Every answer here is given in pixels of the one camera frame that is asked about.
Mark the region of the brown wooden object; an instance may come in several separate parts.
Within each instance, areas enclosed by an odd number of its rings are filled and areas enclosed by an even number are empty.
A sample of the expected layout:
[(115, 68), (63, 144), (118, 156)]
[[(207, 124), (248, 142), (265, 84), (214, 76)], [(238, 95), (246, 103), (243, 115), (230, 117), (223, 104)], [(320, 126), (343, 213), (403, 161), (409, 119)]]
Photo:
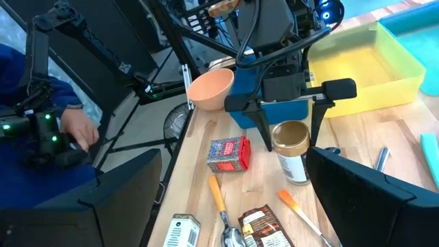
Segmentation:
[(230, 14), (238, 8), (239, 3), (240, 0), (222, 0), (208, 9), (209, 16), (217, 18)]

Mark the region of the red spice box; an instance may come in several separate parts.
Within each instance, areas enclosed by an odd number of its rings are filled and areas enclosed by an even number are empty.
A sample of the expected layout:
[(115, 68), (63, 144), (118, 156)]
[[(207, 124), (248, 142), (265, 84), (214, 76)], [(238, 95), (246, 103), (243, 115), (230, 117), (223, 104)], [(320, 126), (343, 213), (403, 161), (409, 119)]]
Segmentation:
[(213, 173), (244, 172), (250, 166), (251, 144), (246, 136), (212, 140), (206, 163)]

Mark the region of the plain metal spoon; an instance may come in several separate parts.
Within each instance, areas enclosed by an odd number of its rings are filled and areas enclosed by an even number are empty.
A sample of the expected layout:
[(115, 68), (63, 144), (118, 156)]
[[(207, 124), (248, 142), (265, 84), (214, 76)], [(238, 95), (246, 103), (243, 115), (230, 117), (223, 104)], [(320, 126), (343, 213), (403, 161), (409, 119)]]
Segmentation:
[(387, 163), (388, 157), (390, 155), (390, 150), (387, 147), (384, 147), (381, 149), (379, 156), (378, 156), (378, 160), (377, 160), (377, 164), (375, 169), (378, 172), (383, 172), (385, 165)]

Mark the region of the peach plastic bowl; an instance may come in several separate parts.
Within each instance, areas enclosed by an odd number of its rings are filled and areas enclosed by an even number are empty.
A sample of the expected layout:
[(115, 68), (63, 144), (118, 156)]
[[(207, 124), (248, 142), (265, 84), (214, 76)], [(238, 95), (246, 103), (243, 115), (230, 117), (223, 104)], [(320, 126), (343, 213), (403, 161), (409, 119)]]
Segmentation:
[(187, 96), (202, 110), (221, 110), (234, 81), (235, 74), (230, 69), (208, 71), (191, 83)]

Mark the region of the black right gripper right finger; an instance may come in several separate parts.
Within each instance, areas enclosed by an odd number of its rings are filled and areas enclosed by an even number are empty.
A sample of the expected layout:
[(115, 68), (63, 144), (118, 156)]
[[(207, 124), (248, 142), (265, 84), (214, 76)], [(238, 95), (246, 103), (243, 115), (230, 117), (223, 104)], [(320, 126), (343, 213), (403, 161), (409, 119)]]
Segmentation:
[(317, 147), (306, 169), (343, 247), (439, 247), (439, 193)]

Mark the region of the blue plastic bin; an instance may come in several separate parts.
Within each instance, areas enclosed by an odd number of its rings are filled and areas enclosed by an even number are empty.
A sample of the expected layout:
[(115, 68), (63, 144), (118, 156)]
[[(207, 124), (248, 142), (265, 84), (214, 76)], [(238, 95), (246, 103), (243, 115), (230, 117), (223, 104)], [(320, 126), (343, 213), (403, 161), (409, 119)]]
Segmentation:
[[(299, 71), (300, 69), (295, 64), (286, 64), (281, 61), (272, 64), (268, 69), (266, 67), (264, 69), (236, 69), (235, 81), (229, 95), (252, 95), (259, 85), (255, 98), (261, 102), (268, 102), (264, 100), (264, 97), (266, 93), (274, 90), (273, 84)], [(276, 99), (269, 104), (262, 104), (261, 107), (265, 111), (269, 125), (287, 120), (300, 121), (308, 115), (307, 100), (281, 102)]]

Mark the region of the yellow plastic bin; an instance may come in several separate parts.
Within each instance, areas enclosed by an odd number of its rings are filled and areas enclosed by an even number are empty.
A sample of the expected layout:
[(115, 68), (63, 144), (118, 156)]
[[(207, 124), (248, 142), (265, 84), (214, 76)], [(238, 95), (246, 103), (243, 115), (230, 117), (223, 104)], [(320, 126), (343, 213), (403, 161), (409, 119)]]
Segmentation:
[(426, 69), (380, 23), (330, 34), (308, 54), (312, 86), (351, 78), (357, 97), (338, 100), (326, 118), (408, 104), (417, 98)]

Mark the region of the spoon with teal handle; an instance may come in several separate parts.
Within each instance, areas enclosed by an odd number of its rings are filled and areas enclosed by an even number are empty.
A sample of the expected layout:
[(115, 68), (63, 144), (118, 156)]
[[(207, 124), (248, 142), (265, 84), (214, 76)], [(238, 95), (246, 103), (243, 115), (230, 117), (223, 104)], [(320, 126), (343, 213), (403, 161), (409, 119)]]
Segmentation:
[(424, 133), (420, 136), (420, 143), (431, 176), (439, 191), (439, 142), (433, 133)]

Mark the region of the teal green plastic bin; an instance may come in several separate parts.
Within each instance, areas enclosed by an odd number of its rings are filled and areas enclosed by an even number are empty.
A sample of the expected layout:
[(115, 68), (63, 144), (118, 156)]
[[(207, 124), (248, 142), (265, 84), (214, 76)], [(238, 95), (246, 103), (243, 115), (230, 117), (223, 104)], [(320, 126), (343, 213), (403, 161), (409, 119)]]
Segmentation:
[(439, 0), (379, 19), (426, 69), (420, 90), (439, 97)]

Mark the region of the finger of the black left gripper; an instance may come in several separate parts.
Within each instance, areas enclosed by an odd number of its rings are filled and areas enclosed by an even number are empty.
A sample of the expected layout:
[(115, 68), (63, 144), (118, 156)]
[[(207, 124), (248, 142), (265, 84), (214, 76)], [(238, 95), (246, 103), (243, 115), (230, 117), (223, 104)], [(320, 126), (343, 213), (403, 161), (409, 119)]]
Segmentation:
[(224, 101), (225, 111), (242, 112), (249, 118), (258, 129), (264, 144), (269, 152), (272, 151), (272, 140), (268, 118), (261, 106), (261, 101), (251, 94), (234, 94), (228, 95)]
[(320, 86), (309, 89), (312, 92), (310, 144), (315, 146), (322, 120), (326, 111), (335, 106), (336, 100), (357, 97), (357, 87), (353, 79), (344, 78), (323, 82)]

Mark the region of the person's hand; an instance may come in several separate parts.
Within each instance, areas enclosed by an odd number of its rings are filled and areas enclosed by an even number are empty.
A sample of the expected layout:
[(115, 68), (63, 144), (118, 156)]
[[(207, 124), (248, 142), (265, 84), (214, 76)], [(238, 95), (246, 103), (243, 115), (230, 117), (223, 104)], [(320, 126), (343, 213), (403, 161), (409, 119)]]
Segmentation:
[(82, 109), (66, 108), (60, 118), (61, 131), (69, 133), (88, 152), (99, 140), (99, 132)]

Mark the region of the brown seasoning mix packet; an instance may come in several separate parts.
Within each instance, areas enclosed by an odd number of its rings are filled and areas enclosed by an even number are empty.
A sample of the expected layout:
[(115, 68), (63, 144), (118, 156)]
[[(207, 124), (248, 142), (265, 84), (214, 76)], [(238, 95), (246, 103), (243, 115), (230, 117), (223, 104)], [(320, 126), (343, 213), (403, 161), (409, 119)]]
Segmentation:
[(295, 247), (267, 204), (244, 212), (238, 221), (246, 247)]

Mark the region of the person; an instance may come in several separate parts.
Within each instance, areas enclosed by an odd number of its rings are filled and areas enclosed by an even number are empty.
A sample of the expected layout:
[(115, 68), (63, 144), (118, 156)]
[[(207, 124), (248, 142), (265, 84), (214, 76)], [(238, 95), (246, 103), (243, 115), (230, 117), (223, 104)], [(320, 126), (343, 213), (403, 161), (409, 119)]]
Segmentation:
[[(24, 69), (25, 55), (0, 43), (0, 110), (11, 109), (27, 97), (26, 90), (19, 88)], [(52, 102), (49, 105), (60, 109), (59, 118), (66, 108), (83, 110), (70, 84), (55, 77), (50, 81)], [(24, 164), (24, 154), (33, 149), (26, 138), (0, 141), (0, 209), (32, 208), (101, 173), (87, 163), (66, 169), (50, 163), (40, 167)]]

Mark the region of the brown lidded jar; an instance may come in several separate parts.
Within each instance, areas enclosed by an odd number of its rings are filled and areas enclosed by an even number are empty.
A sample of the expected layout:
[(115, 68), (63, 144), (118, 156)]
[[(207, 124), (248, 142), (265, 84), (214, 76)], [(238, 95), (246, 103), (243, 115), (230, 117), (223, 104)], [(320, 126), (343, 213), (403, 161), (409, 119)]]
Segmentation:
[(308, 127), (301, 121), (284, 121), (272, 130), (272, 145), (288, 182), (306, 185), (309, 175), (305, 167), (310, 147)]

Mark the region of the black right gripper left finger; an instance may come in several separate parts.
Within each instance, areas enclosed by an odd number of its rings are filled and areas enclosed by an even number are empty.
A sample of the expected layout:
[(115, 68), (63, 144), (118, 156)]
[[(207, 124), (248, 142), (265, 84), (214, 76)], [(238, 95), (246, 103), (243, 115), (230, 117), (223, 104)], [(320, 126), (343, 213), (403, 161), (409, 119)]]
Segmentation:
[(151, 149), (33, 209), (0, 209), (0, 247), (139, 247), (161, 168)]

